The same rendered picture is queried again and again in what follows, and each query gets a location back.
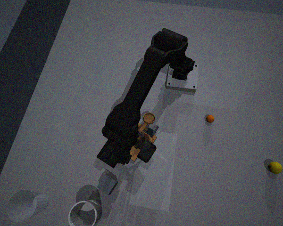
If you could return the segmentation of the yellow-green ball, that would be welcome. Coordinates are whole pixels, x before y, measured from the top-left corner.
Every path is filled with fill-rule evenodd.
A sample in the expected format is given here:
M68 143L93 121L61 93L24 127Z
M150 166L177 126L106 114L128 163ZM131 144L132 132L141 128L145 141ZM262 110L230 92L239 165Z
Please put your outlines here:
M282 172L283 168L278 162L271 162L268 166L269 170L274 174L279 174Z

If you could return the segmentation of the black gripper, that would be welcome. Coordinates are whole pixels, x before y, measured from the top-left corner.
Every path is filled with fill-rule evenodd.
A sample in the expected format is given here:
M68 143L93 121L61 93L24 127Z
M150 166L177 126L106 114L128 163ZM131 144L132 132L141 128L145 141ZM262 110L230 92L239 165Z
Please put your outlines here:
M138 147L140 149L140 152L138 153L137 157L141 159L142 161L144 161L145 163L147 163L149 162L150 158L154 154L156 150L156 146L149 141L146 141L146 143L143 143L142 141L138 140L138 137L139 137L138 133L139 132L137 132L137 135L131 147L133 146Z

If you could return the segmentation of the brown ball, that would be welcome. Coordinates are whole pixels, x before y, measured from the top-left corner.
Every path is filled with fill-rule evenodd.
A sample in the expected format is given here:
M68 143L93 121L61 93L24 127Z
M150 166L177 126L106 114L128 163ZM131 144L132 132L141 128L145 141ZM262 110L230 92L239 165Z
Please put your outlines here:
M208 115L206 120L207 120L207 122L212 123L214 121L214 116Z

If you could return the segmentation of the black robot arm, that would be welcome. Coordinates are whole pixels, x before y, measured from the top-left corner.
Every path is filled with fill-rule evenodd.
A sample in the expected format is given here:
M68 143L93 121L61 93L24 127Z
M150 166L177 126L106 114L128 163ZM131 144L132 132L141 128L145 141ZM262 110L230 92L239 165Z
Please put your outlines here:
M103 136L108 139L97 158L114 168L117 163L128 164L131 145L138 132L141 106L159 71L166 64L174 69L172 78L187 80L195 61L186 57L187 37L163 28L156 33L147 48L144 61L123 102L107 116Z

